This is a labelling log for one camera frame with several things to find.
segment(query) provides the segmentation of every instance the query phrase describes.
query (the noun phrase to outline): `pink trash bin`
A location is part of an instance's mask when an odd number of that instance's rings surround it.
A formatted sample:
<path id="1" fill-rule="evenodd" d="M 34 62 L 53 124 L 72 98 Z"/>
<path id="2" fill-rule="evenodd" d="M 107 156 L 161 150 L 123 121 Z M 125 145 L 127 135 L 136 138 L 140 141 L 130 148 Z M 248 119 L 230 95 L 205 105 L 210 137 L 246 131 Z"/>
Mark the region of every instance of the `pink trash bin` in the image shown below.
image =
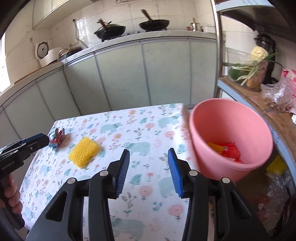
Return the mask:
<path id="1" fill-rule="evenodd" d="M 190 114 L 189 129 L 200 171 L 208 178 L 229 177 L 236 182 L 262 166 L 272 152 L 272 136 L 264 120 L 236 101 L 208 99 L 199 103 Z M 232 141 L 243 164 L 227 160 L 207 145 Z"/>

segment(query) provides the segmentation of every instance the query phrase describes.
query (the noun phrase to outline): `pot handle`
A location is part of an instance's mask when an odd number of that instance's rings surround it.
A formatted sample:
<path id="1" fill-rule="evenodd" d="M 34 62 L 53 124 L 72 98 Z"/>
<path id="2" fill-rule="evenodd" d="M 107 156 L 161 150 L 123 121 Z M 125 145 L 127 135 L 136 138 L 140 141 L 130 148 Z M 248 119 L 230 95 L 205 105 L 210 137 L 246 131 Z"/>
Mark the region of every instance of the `pot handle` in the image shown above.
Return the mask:
<path id="1" fill-rule="evenodd" d="M 149 16 L 149 14 L 147 13 L 147 11 L 145 9 L 141 9 L 141 12 L 146 16 L 146 18 L 149 19 L 149 21 L 152 21 L 151 17 Z"/>
<path id="2" fill-rule="evenodd" d="M 108 27 L 106 26 L 106 24 L 103 22 L 103 20 L 101 18 L 97 21 L 97 23 L 100 23 L 104 29 L 106 29 L 106 30 L 108 29 Z"/>

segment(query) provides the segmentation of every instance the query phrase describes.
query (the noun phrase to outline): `wok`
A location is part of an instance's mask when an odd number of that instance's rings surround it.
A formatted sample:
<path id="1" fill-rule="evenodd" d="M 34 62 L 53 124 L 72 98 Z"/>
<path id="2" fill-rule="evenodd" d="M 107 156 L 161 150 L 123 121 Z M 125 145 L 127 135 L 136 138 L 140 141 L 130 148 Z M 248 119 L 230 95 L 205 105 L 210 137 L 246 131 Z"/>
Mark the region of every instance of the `wok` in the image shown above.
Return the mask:
<path id="1" fill-rule="evenodd" d="M 152 20 L 145 9 L 142 9 L 141 12 L 149 19 L 148 21 L 139 24 L 140 27 L 146 31 L 162 30 L 165 29 L 170 23 L 169 20 L 165 19 Z"/>
<path id="2" fill-rule="evenodd" d="M 108 39 L 120 37 L 123 35 L 126 27 L 120 26 L 118 24 L 111 24 L 111 22 L 104 23 L 102 19 L 99 19 L 97 23 L 100 23 L 102 26 L 94 32 L 99 39 L 102 39 L 102 42 Z"/>

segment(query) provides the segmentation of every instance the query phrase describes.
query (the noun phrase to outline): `floral tablecloth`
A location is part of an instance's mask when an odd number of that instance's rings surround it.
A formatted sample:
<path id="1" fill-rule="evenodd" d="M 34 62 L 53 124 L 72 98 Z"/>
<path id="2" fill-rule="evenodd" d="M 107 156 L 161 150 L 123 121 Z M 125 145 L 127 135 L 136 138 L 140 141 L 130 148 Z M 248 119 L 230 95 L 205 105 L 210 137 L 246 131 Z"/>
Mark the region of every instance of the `floral tablecloth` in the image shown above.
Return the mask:
<path id="1" fill-rule="evenodd" d="M 56 121 L 51 131 L 70 132 L 58 151 L 45 147 L 35 155 L 20 188 L 23 218 L 30 230 L 70 177 L 91 178 L 130 150 L 130 165 L 117 200 L 109 200 L 115 240 L 181 240 L 188 200 L 175 193 L 167 162 L 173 147 L 179 159 L 198 166 L 188 130 L 189 113 L 182 104 L 118 110 Z M 70 150 L 84 136 L 103 150 L 84 169 L 68 159 Z M 83 236 L 88 234 L 88 198 L 83 212 Z"/>

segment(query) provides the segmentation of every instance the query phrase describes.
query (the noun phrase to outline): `clear plastic bag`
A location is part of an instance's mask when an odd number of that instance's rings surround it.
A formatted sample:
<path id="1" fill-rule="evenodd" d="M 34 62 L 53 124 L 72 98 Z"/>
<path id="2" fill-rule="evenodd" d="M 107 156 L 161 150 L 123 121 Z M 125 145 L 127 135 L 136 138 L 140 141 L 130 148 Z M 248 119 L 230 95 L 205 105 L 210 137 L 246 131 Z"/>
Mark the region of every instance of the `clear plastic bag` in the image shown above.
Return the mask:
<path id="1" fill-rule="evenodd" d="M 289 194 L 286 190 L 291 175 L 284 173 L 282 176 L 277 173 L 267 172 L 269 177 L 269 189 L 267 196 L 270 198 L 269 202 L 261 207 L 261 211 L 257 213 L 267 232 L 272 236 L 276 224 L 280 220 L 283 208 L 286 201 L 289 199 Z"/>
<path id="2" fill-rule="evenodd" d="M 295 98 L 295 84 L 284 77 L 274 85 L 261 85 L 264 103 L 277 112 L 285 112 L 285 108 Z"/>

